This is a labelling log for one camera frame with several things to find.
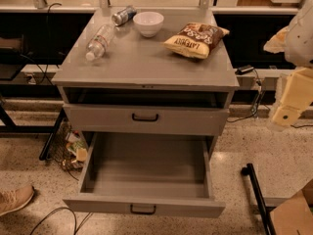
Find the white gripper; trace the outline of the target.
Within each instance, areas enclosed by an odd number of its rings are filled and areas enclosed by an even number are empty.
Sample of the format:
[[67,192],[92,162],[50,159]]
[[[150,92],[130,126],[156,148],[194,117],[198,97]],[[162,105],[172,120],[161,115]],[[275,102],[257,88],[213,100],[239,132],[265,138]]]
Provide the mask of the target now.
[[[274,54],[284,52],[287,33],[286,26],[280,29],[265,43],[263,50]],[[313,70],[305,67],[281,70],[267,127],[273,131],[283,131],[291,127],[312,103]]]

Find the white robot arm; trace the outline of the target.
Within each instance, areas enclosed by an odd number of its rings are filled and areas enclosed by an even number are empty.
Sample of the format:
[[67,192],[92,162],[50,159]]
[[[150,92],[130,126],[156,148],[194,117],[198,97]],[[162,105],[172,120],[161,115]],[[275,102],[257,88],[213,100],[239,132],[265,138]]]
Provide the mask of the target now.
[[263,50],[281,53],[295,65],[289,75],[281,75],[276,102],[270,111],[269,127],[282,131],[300,118],[313,103],[313,0],[306,0],[290,24],[268,40]]

